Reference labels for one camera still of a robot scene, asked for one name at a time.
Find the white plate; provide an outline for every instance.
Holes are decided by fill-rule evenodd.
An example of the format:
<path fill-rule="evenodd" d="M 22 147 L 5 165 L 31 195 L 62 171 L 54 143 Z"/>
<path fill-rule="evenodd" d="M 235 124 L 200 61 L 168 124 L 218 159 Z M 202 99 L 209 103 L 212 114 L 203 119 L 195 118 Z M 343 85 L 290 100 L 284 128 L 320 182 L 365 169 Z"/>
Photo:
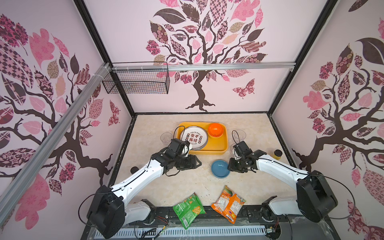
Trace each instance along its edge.
<path fill-rule="evenodd" d="M 181 132 L 180 139 L 190 142 L 191 150 L 200 150 L 207 144 L 208 134 L 201 127 L 191 126 Z"/>

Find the wire basket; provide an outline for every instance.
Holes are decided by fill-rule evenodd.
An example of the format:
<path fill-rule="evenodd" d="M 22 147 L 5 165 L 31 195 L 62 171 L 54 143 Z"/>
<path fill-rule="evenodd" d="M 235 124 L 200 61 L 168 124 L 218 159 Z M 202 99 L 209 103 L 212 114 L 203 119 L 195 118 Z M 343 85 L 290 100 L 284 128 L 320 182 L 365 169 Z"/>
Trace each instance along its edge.
<path fill-rule="evenodd" d="M 168 94 L 169 72 L 168 67 L 164 69 L 114 69 L 121 82 L 125 93 L 156 93 Z M 115 81 L 111 75 L 103 80 L 107 93 L 119 93 Z"/>

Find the marble table surface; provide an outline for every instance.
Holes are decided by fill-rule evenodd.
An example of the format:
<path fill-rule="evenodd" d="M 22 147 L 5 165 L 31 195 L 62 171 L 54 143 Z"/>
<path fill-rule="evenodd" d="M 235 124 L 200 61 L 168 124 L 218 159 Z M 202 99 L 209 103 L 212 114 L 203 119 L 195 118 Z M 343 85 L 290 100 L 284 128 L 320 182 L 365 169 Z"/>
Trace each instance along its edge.
<path fill-rule="evenodd" d="M 260 149 L 272 155 L 274 150 L 282 150 L 268 116 L 263 113 L 138 115 L 115 183 L 128 178 L 133 166 L 143 167 L 152 154 L 165 147 L 160 141 L 162 133 L 173 133 L 180 123 L 186 121 L 224 124 L 228 132 L 228 150 L 223 155 L 196 155 L 202 166 L 180 171 L 178 175 L 172 177 L 162 175 L 142 189 L 131 203 L 148 199 L 155 206 L 174 206 L 195 192 L 203 205 L 207 206 L 217 200 L 224 185 L 228 185 L 243 197 L 247 201 L 246 205 L 261 204 L 273 195 L 279 197 L 296 195 L 296 190 L 259 170 L 257 173 L 230 172 L 224 179 L 216 178 L 211 172 L 211 164 L 215 160 L 223 159 L 229 162 L 233 157 L 230 150 L 230 146 L 234 143 L 232 130 L 245 131 L 247 137 L 244 141 L 253 151 Z M 289 164 L 284 152 L 280 160 Z M 167 174 L 176 172 L 176 169 L 171 169 Z"/>

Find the butterfly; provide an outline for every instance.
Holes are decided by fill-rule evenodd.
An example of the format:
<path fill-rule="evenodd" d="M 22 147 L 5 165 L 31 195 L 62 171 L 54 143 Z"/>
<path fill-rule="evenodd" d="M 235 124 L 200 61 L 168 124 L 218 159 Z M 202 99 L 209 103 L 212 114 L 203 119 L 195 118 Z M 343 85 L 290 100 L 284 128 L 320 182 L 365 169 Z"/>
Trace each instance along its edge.
<path fill-rule="evenodd" d="M 120 110 L 118 107 L 115 107 L 115 104 L 110 100 L 109 101 L 109 105 L 111 107 L 111 110 L 112 110 L 112 116 L 109 118 L 109 121 L 108 121 L 108 126 L 112 125 L 112 124 L 117 124 L 119 123 L 119 118 L 118 118 L 118 115 L 120 113 Z"/>
<path fill-rule="evenodd" d="M 234 90 L 235 93 L 238 93 L 240 97 L 242 97 L 244 99 L 244 96 L 247 94 L 247 93 L 253 93 L 255 94 L 253 91 L 255 90 L 254 87 L 252 87 L 253 85 L 255 85 L 255 79 L 252 79 L 251 81 L 249 81 L 249 83 L 245 86 L 245 88 L 234 88 L 232 90 Z"/>

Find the tree trunk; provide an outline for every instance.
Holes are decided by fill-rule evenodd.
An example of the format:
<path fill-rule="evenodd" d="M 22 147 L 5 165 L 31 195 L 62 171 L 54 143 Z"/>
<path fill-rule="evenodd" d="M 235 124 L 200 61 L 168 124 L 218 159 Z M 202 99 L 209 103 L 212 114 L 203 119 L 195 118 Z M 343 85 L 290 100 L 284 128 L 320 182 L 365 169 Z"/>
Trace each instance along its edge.
<path fill-rule="evenodd" d="M 193 107 L 196 107 L 196 106 L 199 106 L 199 109 L 201 111 L 205 111 L 205 112 L 208 112 L 207 110 L 203 109 L 203 106 L 215 106 L 215 104 L 211 104 L 209 103 L 206 99 L 205 99 L 205 93 L 202 89 L 202 85 L 201 85 L 201 81 L 203 81 L 205 79 L 205 76 L 210 72 L 210 71 L 198 71 L 199 72 L 199 76 L 196 78 L 195 80 L 195 83 L 193 84 L 193 87 L 196 89 L 197 91 L 197 95 L 199 96 L 199 98 L 197 99 L 197 101 L 195 101 L 194 104 L 192 104 L 191 106 L 187 107 L 186 109 L 188 108 L 193 108 Z"/>

